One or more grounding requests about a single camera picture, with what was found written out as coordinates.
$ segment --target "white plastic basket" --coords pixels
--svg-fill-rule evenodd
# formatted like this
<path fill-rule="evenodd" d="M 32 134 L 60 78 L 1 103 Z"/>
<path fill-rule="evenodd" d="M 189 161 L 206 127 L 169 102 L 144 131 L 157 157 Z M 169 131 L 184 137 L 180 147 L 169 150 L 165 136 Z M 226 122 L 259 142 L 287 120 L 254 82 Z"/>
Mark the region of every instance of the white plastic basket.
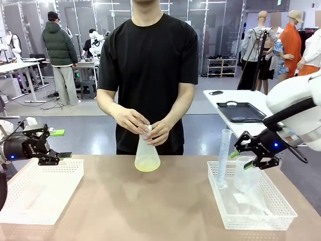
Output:
<path fill-rule="evenodd" d="M 0 223 L 54 225 L 84 175 L 83 161 L 39 166 L 37 159 L 31 160 L 8 185 Z"/>
<path fill-rule="evenodd" d="M 218 162 L 207 162 L 207 164 L 209 180 L 225 229 L 287 230 L 297 217 L 296 212 L 263 171 L 261 171 L 262 176 L 259 181 L 259 187 L 273 215 L 229 214 L 220 193 L 222 191 L 218 189 L 216 184 Z M 233 179 L 235 165 L 235 161 L 229 161 L 227 163 L 225 172 L 226 179 Z"/>

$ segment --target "erlenmeyer flask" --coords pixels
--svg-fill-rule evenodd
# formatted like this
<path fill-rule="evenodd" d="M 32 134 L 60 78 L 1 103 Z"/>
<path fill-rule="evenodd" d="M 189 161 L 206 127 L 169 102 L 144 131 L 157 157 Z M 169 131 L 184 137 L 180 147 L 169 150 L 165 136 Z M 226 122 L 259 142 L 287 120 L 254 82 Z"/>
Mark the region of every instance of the erlenmeyer flask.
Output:
<path fill-rule="evenodd" d="M 139 135 L 135 167 L 141 172 L 152 172 L 161 165 L 161 161 L 156 148 L 154 146 L 147 145 L 147 141 L 143 139 L 144 137 L 147 137 L 147 133 Z"/>

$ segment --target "man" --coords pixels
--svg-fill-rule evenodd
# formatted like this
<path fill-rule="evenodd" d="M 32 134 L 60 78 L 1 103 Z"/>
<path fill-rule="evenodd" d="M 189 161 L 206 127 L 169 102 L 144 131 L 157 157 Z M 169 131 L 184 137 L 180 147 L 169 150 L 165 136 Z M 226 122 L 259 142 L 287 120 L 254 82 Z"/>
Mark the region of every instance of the man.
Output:
<path fill-rule="evenodd" d="M 42 39 L 45 42 L 53 66 L 61 103 L 76 105 L 80 103 L 80 100 L 78 100 L 76 93 L 72 66 L 77 67 L 78 58 L 71 39 L 60 28 L 59 22 L 57 13 L 48 12 L 48 22 L 42 32 Z"/>
<path fill-rule="evenodd" d="M 92 34 L 94 31 L 96 31 L 96 30 L 90 29 L 89 35 Z M 87 39 L 81 55 L 84 56 L 85 53 L 87 52 L 87 58 L 92 57 L 92 53 L 90 52 L 90 48 L 91 48 L 91 39 Z"/>
<path fill-rule="evenodd" d="M 105 41 L 97 101 L 115 118 L 118 155 L 135 155 L 138 136 L 159 155 L 182 155 L 182 116 L 198 83 L 198 40 L 191 26 L 161 12 L 159 0 L 133 0 L 131 20 Z M 118 93 L 118 104 L 114 102 Z"/>

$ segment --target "robotic arm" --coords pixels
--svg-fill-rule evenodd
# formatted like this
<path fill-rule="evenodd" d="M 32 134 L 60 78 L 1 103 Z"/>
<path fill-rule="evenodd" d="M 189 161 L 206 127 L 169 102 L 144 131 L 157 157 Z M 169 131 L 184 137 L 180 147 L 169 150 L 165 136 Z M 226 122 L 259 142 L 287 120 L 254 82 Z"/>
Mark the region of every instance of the robotic arm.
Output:
<path fill-rule="evenodd" d="M 71 152 L 58 153 L 50 149 L 47 138 L 54 130 L 48 128 L 47 124 L 39 125 L 34 118 L 27 118 L 28 122 L 34 125 L 25 127 L 24 121 L 19 122 L 18 127 L 14 130 L 13 124 L 0 120 L 0 164 L 3 171 L 0 172 L 0 210 L 3 208 L 7 193 L 7 165 L 12 161 L 38 158 L 38 165 L 52 166 L 58 165 L 63 158 L 70 158 Z"/>
<path fill-rule="evenodd" d="M 12 34 L 10 31 L 8 31 L 6 35 L 6 43 L 7 43 L 7 50 L 10 48 L 10 45 L 13 46 L 11 51 L 14 53 L 17 62 L 22 62 L 21 59 L 21 43 L 20 39 L 16 34 Z"/>
<path fill-rule="evenodd" d="M 92 53 L 94 57 L 100 57 L 101 49 L 103 43 L 105 42 L 105 38 L 103 35 L 100 35 L 97 31 L 89 34 L 91 39 L 91 48 L 89 51 Z"/>
<path fill-rule="evenodd" d="M 244 169 L 277 166 L 275 155 L 285 149 L 307 163 L 297 149 L 303 143 L 321 151 L 321 71 L 279 83 L 268 94 L 266 104 L 274 114 L 263 120 L 267 128 L 254 137 L 244 132 L 234 145 L 239 153 L 252 151 L 256 155 Z"/>

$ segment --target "shoe rack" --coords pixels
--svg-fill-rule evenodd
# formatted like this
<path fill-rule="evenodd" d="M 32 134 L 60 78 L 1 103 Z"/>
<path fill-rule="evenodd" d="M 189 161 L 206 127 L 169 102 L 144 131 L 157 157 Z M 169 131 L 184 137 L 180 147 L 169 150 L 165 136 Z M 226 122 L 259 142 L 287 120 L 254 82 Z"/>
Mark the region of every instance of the shoe rack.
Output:
<path fill-rule="evenodd" d="M 236 58 L 207 59 L 207 77 L 235 77 L 237 61 Z"/>

